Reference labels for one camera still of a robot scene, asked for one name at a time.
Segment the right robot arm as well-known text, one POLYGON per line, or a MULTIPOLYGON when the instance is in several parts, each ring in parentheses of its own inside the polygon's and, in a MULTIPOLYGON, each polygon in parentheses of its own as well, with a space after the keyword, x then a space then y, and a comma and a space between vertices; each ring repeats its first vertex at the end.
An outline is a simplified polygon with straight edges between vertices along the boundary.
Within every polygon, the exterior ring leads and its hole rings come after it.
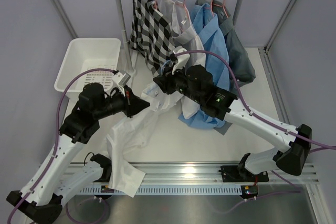
POLYGON ((179 92, 199 104, 206 115, 237 124, 273 145, 267 151, 245 154, 237 166, 222 167, 223 175, 238 182, 254 182, 274 169, 301 175, 311 149, 311 127, 305 124, 295 127, 257 115, 244 107, 242 99, 235 94, 216 86, 212 74, 200 65, 177 71, 169 68, 153 81, 164 93, 179 92))

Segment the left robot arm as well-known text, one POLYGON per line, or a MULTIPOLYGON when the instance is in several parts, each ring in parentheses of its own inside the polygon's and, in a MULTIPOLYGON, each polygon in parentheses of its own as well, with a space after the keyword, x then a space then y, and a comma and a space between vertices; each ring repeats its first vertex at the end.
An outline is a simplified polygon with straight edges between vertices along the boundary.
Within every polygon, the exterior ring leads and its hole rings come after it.
POLYGON ((107 95, 99 83, 84 86, 72 112, 65 118, 57 143, 34 175, 21 190, 11 191, 6 200, 35 223, 54 223, 65 204, 92 182, 107 182, 113 174, 111 160, 94 155, 81 170, 64 182, 60 179, 73 158, 100 128, 99 120, 117 113, 132 117, 150 103, 125 86, 107 95))

